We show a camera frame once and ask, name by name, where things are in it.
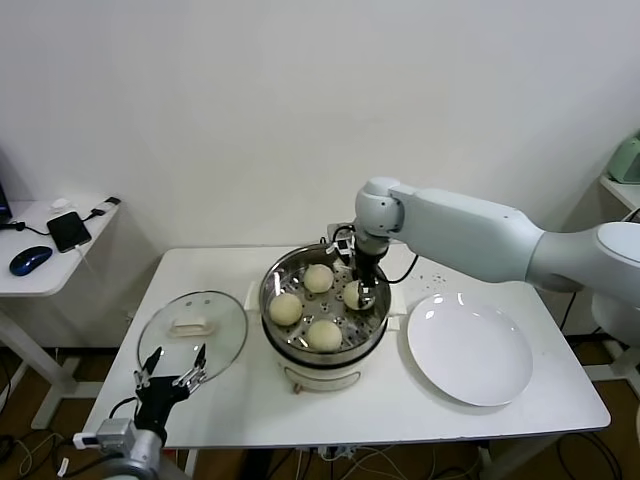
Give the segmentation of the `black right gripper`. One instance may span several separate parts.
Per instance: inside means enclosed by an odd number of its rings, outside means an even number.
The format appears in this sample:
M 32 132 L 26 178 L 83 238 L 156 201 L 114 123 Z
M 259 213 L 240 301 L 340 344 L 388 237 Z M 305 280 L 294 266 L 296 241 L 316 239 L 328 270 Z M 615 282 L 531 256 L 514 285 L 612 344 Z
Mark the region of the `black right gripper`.
M 353 278 L 358 281 L 357 305 L 372 306 L 375 302 L 374 287 L 378 280 L 381 255 L 373 255 L 359 249 L 353 255 Z

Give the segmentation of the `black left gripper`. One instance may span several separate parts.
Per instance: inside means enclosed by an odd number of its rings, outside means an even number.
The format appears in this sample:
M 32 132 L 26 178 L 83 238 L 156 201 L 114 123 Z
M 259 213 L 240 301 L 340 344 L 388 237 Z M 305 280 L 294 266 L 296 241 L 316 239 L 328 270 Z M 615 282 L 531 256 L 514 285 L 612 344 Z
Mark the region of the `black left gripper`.
M 134 371 L 136 396 L 140 401 L 134 424 L 138 430 L 155 433 L 165 443 L 166 423 L 172 408 L 186 400 L 190 395 L 189 389 L 198 389 L 206 377 L 206 345 L 202 344 L 197 349 L 193 367 L 178 378 L 151 378 L 162 354 L 162 347 L 157 347 L 143 365 Z

